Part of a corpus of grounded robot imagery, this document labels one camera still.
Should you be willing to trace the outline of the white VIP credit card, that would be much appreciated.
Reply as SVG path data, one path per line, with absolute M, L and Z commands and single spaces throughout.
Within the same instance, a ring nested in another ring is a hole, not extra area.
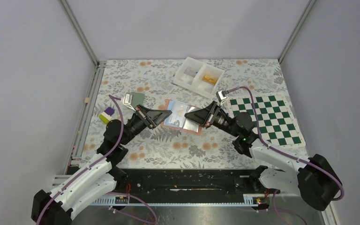
M 173 128 L 183 128 L 186 121 L 185 114 L 189 109 L 190 106 L 185 103 L 169 100 L 167 110 L 171 111 L 172 114 L 164 120 L 164 125 Z

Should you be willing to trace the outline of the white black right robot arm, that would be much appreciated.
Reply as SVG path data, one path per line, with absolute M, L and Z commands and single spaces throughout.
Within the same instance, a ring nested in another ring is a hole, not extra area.
M 239 154 L 272 165 L 261 165 L 251 173 L 250 187 L 256 193 L 266 189 L 288 192 L 318 211 L 344 197 L 342 182 L 325 157 L 298 157 L 269 143 L 253 131 L 256 123 L 247 112 L 231 118 L 213 101 L 205 108 L 186 113 L 185 118 L 204 128 L 215 126 L 225 131 L 235 137 L 232 144 Z

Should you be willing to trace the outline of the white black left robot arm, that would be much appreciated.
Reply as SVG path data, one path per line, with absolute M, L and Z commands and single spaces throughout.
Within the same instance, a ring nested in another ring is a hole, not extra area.
M 129 191 L 127 174 L 117 165 L 128 153 L 124 146 L 145 128 L 154 129 L 172 112 L 137 105 L 126 124 L 112 120 L 96 154 L 69 179 L 33 198 L 31 219 L 38 225 L 69 225 L 87 206 L 104 194 Z

